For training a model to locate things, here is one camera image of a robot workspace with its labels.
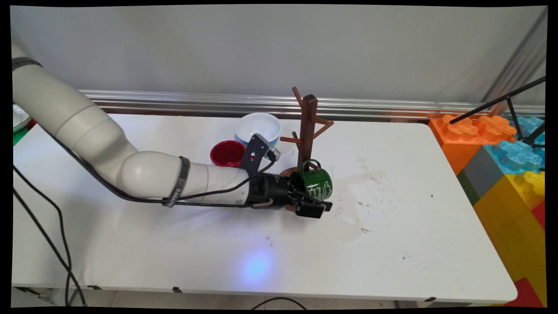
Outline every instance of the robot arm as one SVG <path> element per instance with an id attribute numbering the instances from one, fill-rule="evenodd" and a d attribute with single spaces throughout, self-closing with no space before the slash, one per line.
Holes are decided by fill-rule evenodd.
<path id="1" fill-rule="evenodd" d="M 12 44 L 12 60 L 27 57 Z M 176 156 L 138 151 L 120 126 L 83 94 L 29 64 L 12 71 L 13 101 L 48 133 L 91 164 L 110 184 L 138 198 L 165 198 L 182 167 Z M 248 178 L 243 169 L 190 163 L 180 197 L 234 187 Z M 190 199 L 199 203 L 244 204 L 249 184 L 221 194 Z"/>
<path id="2" fill-rule="evenodd" d="M 96 177 L 101 176 L 109 185 L 125 192 L 128 198 L 131 196 L 141 201 L 166 198 L 158 201 L 167 202 L 166 206 L 172 206 L 181 197 L 194 195 L 196 197 L 189 198 L 189 202 L 206 203 L 207 206 L 229 204 L 230 207 L 248 205 L 279 209 L 291 205 L 298 216 L 313 218 L 320 218 L 324 211 L 331 209 L 330 202 L 320 202 L 303 193 L 300 183 L 293 183 L 281 175 L 261 173 L 263 169 L 258 171 L 264 156 L 272 161 L 280 157 L 280 153 L 259 134 L 248 143 L 240 168 L 190 162 L 186 166 L 183 159 L 176 156 L 138 151 L 126 139 L 122 128 L 101 108 L 48 73 L 14 44 L 12 92 L 14 103 L 62 143 L 69 153 L 77 154 L 92 166 Z M 253 161 L 248 154 L 252 151 L 256 153 Z"/>

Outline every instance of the wooden mug tree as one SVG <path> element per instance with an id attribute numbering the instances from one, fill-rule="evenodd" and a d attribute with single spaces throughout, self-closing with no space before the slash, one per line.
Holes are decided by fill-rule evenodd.
<path id="1" fill-rule="evenodd" d="M 314 142 L 314 139 L 333 125 L 333 121 L 316 117 L 316 114 L 318 112 L 318 99 L 316 99 L 314 95 L 310 94 L 304 96 L 304 98 L 300 98 L 299 91 L 296 89 L 296 87 L 293 87 L 292 91 L 295 94 L 296 100 L 299 102 L 300 108 L 302 110 L 302 116 L 300 118 L 300 137 L 297 137 L 296 132 L 293 131 L 293 138 L 283 136 L 281 136 L 280 138 L 280 140 L 283 142 L 295 143 L 296 147 L 299 150 L 299 160 L 297 162 L 297 166 L 288 168 L 281 173 L 282 175 L 285 175 L 287 177 L 291 175 L 293 171 L 298 170 L 298 166 L 300 166 L 300 164 L 304 160 L 308 160 L 311 158 L 312 143 Z M 322 124 L 324 126 L 316 133 L 314 133 L 314 127 L 316 123 Z M 308 170 L 309 166 L 316 170 L 320 170 L 320 168 L 313 163 L 307 163 L 305 170 Z"/>

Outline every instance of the black metal rod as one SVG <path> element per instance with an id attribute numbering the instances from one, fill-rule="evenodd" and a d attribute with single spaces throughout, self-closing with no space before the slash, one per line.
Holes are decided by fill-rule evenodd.
<path id="1" fill-rule="evenodd" d="M 513 109 L 512 100 L 508 97 L 506 98 L 506 101 L 508 102 L 509 112 L 512 114 L 513 123 L 515 123 L 516 125 L 517 137 L 521 141 L 523 140 L 523 135 L 521 134 L 521 127 L 519 126 L 519 122 L 517 122 L 516 111 Z"/>
<path id="2" fill-rule="evenodd" d="M 538 79 L 538 80 L 534 80 L 533 82 L 530 82 L 529 84 L 527 84 L 527 85 L 525 85 L 525 86 L 519 87 L 519 88 L 516 89 L 515 91 L 511 91 L 511 92 L 505 94 L 504 96 L 498 97 L 498 98 L 494 99 L 493 101 L 487 102 L 486 104 L 484 104 L 484 105 L 478 107 L 477 109 L 473 109 L 473 110 L 471 110 L 471 111 L 469 111 L 469 112 L 467 112 L 467 113 L 464 113 L 464 114 L 462 114 L 461 116 L 459 116 L 459 117 L 457 117 L 457 118 L 451 120 L 450 123 L 451 123 L 451 124 L 454 124 L 454 123 L 459 122 L 459 121 L 461 121 L 461 120 L 463 120 L 463 119 L 465 119 L 465 118 L 468 118 L 468 117 L 474 115 L 474 114 L 477 113 L 477 112 L 480 112 L 480 111 L 482 111 L 482 110 L 485 110 L 486 108 L 489 108 L 489 107 L 491 107 L 491 106 L 493 106 L 493 105 L 495 105 L 495 104 L 497 104 L 497 103 L 499 103 L 499 102 L 501 102 L 501 101 L 506 100 L 507 98 L 513 97 L 513 96 L 515 96 L 515 95 L 517 95 L 517 94 L 519 94 L 519 93 L 521 93 L 521 92 L 524 92 L 524 91 L 526 91 L 526 90 L 528 90 L 528 89 L 530 89 L 530 88 L 532 88 L 532 87 L 535 87 L 535 86 L 541 84 L 541 83 L 544 82 L 544 81 L 546 81 L 546 75 L 543 76 L 542 78 Z"/>
<path id="3" fill-rule="evenodd" d="M 526 140 L 529 142 L 534 143 L 535 139 L 541 135 L 543 132 L 545 131 L 545 123 L 543 122 L 541 125 L 538 126 L 538 128 L 536 128 L 533 133 L 531 133 Z"/>

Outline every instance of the white bowl on left edge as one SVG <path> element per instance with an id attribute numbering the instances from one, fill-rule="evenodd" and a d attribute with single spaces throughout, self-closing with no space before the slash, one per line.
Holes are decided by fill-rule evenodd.
<path id="1" fill-rule="evenodd" d="M 275 146 L 282 127 L 279 119 L 269 113 L 255 112 L 245 115 L 237 122 L 236 135 L 245 146 L 250 142 L 250 138 L 255 133 L 259 133 L 271 145 Z"/>
<path id="2" fill-rule="evenodd" d="M 24 128 L 29 121 L 31 121 L 31 117 L 27 114 L 27 112 L 23 111 L 18 105 L 12 104 L 12 111 L 13 111 L 13 132 L 17 132 Z"/>

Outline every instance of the green mug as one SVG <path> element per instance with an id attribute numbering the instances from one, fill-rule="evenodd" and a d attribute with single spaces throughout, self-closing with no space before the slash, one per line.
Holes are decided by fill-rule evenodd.
<path id="1" fill-rule="evenodd" d="M 304 166 L 311 161 L 314 161 L 320 167 L 320 170 L 304 170 Z M 300 163 L 300 171 L 293 172 L 291 180 L 296 187 L 318 201 L 329 198 L 333 191 L 333 183 L 328 172 L 322 169 L 319 161 L 315 159 Z"/>

